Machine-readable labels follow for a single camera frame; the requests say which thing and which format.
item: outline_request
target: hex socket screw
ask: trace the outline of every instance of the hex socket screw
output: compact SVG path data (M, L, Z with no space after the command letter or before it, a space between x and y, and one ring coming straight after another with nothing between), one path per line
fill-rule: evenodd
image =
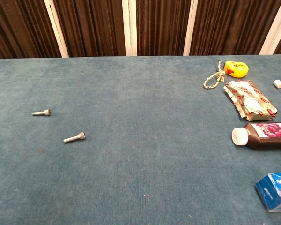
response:
M52 114L51 109L46 109L46 110L44 110L42 112L32 112L31 113L31 115L33 115L33 116L43 116L43 115L51 116L51 114Z
M68 142L72 142L72 141L76 141L76 140L79 140L79 139L85 139L86 136L85 136L85 133L84 132L80 132L77 136L74 136L74 137L69 137L67 139L64 139L64 143L68 143Z

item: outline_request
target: candy wrapper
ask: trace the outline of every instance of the candy wrapper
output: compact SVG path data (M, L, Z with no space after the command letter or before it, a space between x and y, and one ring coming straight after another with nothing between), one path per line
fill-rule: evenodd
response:
M240 116L248 121L271 120L278 111L251 81L231 81L224 90L232 99Z

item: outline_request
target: teal tablecloth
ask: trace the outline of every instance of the teal tablecloth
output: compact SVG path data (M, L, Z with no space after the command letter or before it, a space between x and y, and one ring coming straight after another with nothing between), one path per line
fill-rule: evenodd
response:
M0 224L281 225L254 188L281 150L232 143L246 120L202 87L218 60L246 62L281 121L281 55L0 60Z

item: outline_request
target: plastic bottle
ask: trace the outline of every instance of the plastic bottle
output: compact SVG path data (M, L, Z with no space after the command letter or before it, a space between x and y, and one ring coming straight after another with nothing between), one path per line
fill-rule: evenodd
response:
M281 149L281 123L248 123L232 131L232 141L251 149Z

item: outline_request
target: yellow tape measure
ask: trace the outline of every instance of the yellow tape measure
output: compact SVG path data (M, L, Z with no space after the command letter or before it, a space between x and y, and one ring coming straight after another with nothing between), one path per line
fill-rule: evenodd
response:
M224 70L232 77L242 78L247 75L249 67L244 62L227 61Z

